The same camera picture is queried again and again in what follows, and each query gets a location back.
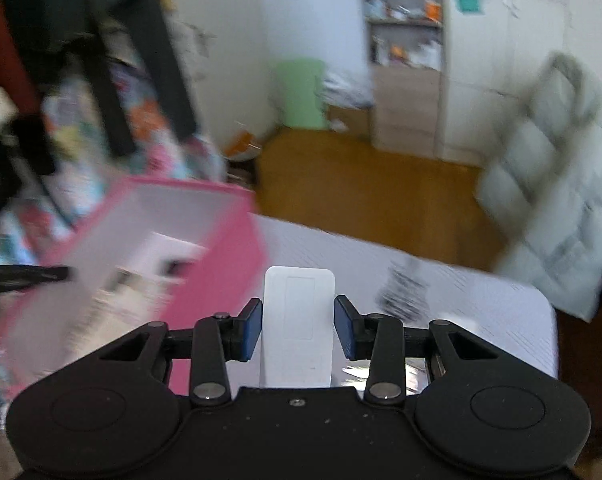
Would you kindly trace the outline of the white remote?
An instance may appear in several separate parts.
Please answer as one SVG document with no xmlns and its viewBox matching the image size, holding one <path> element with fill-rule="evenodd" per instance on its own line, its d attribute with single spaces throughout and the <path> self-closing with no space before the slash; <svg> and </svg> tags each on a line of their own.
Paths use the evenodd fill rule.
<svg viewBox="0 0 602 480">
<path fill-rule="evenodd" d="M 262 386 L 331 386 L 335 296 L 336 279 L 327 269 L 267 269 L 261 334 Z"/>
</svg>

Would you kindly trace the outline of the pink cardboard box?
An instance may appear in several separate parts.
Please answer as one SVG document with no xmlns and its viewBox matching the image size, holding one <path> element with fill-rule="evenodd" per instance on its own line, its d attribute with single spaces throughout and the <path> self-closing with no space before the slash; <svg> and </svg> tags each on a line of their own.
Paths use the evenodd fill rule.
<svg viewBox="0 0 602 480">
<path fill-rule="evenodd" d="M 144 323 L 177 330 L 238 313 L 265 259 L 244 188 L 123 180 L 46 255 L 70 278 L 29 290 L 0 321 L 8 396 Z"/>
</svg>

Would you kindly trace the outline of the patterned white tablecloth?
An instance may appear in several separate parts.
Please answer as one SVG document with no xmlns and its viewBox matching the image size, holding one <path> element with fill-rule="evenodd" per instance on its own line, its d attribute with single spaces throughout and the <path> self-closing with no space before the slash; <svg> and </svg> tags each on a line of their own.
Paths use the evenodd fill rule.
<svg viewBox="0 0 602 480">
<path fill-rule="evenodd" d="M 359 312 L 390 307 L 411 314 L 414 327 L 445 318 L 557 376 L 555 313 L 535 287 L 291 222 L 255 221 L 268 264 L 330 270 Z"/>
</svg>

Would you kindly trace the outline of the floral quilt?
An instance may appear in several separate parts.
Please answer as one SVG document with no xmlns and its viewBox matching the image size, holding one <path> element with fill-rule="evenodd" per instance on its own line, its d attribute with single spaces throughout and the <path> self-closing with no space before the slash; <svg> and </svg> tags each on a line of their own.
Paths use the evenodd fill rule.
<svg viewBox="0 0 602 480">
<path fill-rule="evenodd" d="M 209 136 L 179 138 L 149 76 L 109 64 L 120 128 L 78 70 L 65 73 L 32 116 L 0 94 L 0 264 L 37 264 L 125 176 L 222 182 L 226 165 Z"/>
</svg>

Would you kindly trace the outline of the cardboard box on floor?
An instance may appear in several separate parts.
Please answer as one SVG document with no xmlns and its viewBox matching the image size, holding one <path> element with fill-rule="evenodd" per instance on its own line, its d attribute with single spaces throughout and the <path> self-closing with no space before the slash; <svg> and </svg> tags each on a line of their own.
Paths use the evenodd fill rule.
<svg viewBox="0 0 602 480">
<path fill-rule="evenodd" d="M 332 131 L 369 139 L 372 131 L 374 110 L 371 107 L 353 108 L 329 105 L 327 108 L 328 126 Z"/>
</svg>

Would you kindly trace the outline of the grey puffer jacket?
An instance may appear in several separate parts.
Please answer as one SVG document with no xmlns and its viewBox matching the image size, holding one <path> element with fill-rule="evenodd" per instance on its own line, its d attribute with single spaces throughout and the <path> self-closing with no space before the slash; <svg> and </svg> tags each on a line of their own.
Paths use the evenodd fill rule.
<svg viewBox="0 0 602 480">
<path fill-rule="evenodd" d="M 602 289 L 602 78 L 570 54 L 551 55 L 476 200 L 505 239 L 495 273 L 590 321 Z"/>
</svg>

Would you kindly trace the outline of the green folding table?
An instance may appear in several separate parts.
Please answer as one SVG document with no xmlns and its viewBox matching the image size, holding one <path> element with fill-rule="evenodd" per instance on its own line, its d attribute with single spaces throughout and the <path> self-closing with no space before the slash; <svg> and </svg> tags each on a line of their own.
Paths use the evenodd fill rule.
<svg viewBox="0 0 602 480">
<path fill-rule="evenodd" d="M 326 66 L 316 58 L 294 58 L 274 65 L 274 102 L 280 125 L 302 130 L 326 130 L 322 98 Z"/>
</svg>

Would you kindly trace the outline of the light wood wardrobe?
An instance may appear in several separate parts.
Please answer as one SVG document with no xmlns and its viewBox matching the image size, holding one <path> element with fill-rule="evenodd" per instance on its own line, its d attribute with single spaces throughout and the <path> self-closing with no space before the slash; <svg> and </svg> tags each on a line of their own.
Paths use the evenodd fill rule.
<svg viewBox="0 0 602 480">
<path fill-rule="evenodd" d="M 497 130 L 551 53 L 573 55 L 602 78 L 602 0 L 443 0 L 445 70 L 436 154 L 482 165 Z"/>
</svg>

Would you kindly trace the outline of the wooden shelf cabinet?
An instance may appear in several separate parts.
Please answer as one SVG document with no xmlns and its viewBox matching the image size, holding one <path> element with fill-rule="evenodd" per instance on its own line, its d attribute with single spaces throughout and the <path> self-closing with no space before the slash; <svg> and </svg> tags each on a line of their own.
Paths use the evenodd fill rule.
<svg viewBox="0 0 602 480">
<path fill-rule="evenodd" d="M 374 146 L 435 158 L 443 99 L 442 0 L 364 0 L 364 17 Z"/>
</svg>

